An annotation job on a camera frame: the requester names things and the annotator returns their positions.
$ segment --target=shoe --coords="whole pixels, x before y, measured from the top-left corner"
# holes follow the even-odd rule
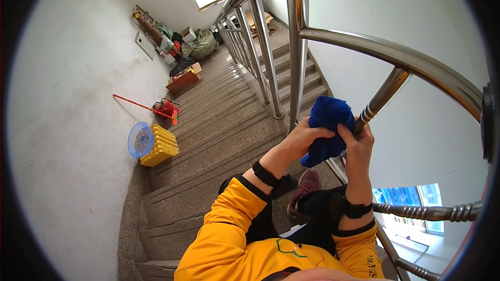
[[[318,173],[316,168],[307,169],[298,180],[298,189],[295,192],[294,196],[291,198],[290,203],[288,203],[288,207],[286,208],[286,213],[290,220],[297,222],[300,219],[303,219],[301,213],[297,211],[296,205],[299,197],[303,196],[306,193],[311,191],[320,189],[320,173]]]

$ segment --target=person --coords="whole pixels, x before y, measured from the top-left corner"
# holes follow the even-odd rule
[[[279,237],[271,218],[269,194],[273,188],[251,168],[221,186],[196,240],[180,260],[174,279],[383,279],[382,263],[375,251],[377,228],[368,177],[374,138],[369,125],[356,137],[343,125],[337,129],[347,145],[348,184],[342,194],[345,191],[349,203],[367,209],[363,215],[356,218],[339,215],[335,222],[332,197],[339,191],[319,190],[318,171],[310,168],[301,176],[287,209],[295,220],[305,215],[310,219],[290,236]],[[326,128],[310,128],[309,118],[304,118],[258,163],[279,180],[292,161],[308,152],[315,139],[334,135]]]

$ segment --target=black garbage bag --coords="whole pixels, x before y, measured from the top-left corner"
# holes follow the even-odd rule
[[[170,76],[173,77],[177,74],[179,74],[182,70],[187,68],[188,66],[191,66],[195,64],[196,62],[190,58],[190,57],[184,57],[182,58],[179,63],[170,71]]]

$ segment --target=black pants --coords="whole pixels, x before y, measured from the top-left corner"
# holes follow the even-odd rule
[[[224,191],[231,179],[232,177],[222,183],[218,191],[219,194]],[[346,186],[340,186],[330,190],[312,191],[300,197],[297,201],[298,212],[311,216],[311,220],[286,239],[293,241],[299,246],[300,244],[307,244],[321,247],[335,256],[335,242],[332,234],[339,227],[339,219],[335,220],[332,218],[329,200],[332,193],[345,193],[345,191]],[[266,207],[252,220],[246,237],[247,244],[279,237],[272,222],[272,200],[268,200]]]

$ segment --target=blue towel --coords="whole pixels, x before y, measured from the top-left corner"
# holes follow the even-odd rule
[[[337,131],[337,125],[344,124],[354,132],[354,116],[343,100],[321,96],[311,109],[309,127],[326,127],[335,132],[333,138],[317,138],[309,147],[309,153],[301,160],[305,167],[313,167],[325,159],[337,157],[346,149],[346,143]]]

